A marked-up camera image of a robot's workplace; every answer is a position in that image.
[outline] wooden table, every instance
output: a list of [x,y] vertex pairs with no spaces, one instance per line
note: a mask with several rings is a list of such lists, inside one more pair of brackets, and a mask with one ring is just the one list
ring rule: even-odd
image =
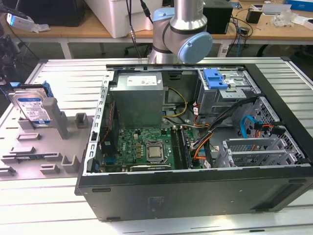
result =
[[[241,1],[242,9],[247,9],[252,2]],[[233,10],[235,17],[239,10]],[[293,11],[301,16],[313,17],[313,12]],[[241,20],[246,20],[247,11],[239,12],[237,17]],[[313,31],[305,28],[302,25],[295,24],[294,27],[274,27],[271,24],[273,16],[261,15],[258,24],[251,24],[253,34],[247,40],[247,44],[285,44],[285,45],[313,45]],[[12,35],[13,40],[19,42],[19,39],[14,38],[12,32],[5,24],[6,31]],[[14,32],[24,42],[52,42],[60,43],[66,59],[71,59],[71,51],[68,47],[69,43],[131,43],[131,38],[112,38],[109,32],[103,27],[97,17],[90,11],[86,13],[85,19],[79,27],[63,27],[52,26],[51,31],[42,33],[31,33],[23,30],[13,29]],[[221,44],[219,57],[225,57],[227,49],[232,44],[236,36],[236,29],[233,24],[230,24],[226,34],[213,34],[213,43]],[[138,43],[152,43],[152,31],[136,32]]]

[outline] ram slot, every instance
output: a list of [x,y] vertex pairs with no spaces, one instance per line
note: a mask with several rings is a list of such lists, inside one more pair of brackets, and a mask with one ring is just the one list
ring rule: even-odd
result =
[[179,139],[177,136],[177,131],[173,127],[171,127],[171,140],[172,140],[172,150],[173,150],[173,155],[174,155],[174,164],[175,164],[175,169],[183,169],[182,166],[182,159],[181,155],[179,152]]
[[184,169],[191,169],[191,161],[189,156],[189,151],[187,147],[187,142],[184,135],[184,130],[182,128],[178,131],[179,145],[180,145],[180,155],[183,159]]

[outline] green motherboard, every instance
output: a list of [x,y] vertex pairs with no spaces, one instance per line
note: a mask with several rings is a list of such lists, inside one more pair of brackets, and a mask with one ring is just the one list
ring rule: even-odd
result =
[[[184,135],[187,145],[190,145],[194,141],[193,131],[191,129],[185,129]],[[153,162],[153,156],[149,158],[149,154],[155,153],[155,146],[160,146],[161,148],[162,155],[164,156],[161,162]],[[171,130],[169,128],[120,130],[117,150],[117,165],[160,163],[170,165],[172,169],[175,169]]]

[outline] blue drive bay latch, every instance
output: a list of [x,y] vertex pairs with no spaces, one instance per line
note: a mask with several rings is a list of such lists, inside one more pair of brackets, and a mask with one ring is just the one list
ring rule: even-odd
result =
[[228,85],[225,84],[223,80],[223,75],[221,75],[216,69],[205,69],[203,70],[203,75],[206,82],[209,85],[209,89],[221,90],[227,89]]

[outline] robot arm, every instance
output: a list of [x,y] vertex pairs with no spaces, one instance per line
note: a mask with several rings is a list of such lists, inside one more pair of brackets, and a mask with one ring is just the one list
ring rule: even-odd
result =
[[197,63],[208,55],[213,39],[206,32],[203,0],[175,0],[175,8],[154,12],[151,64]]

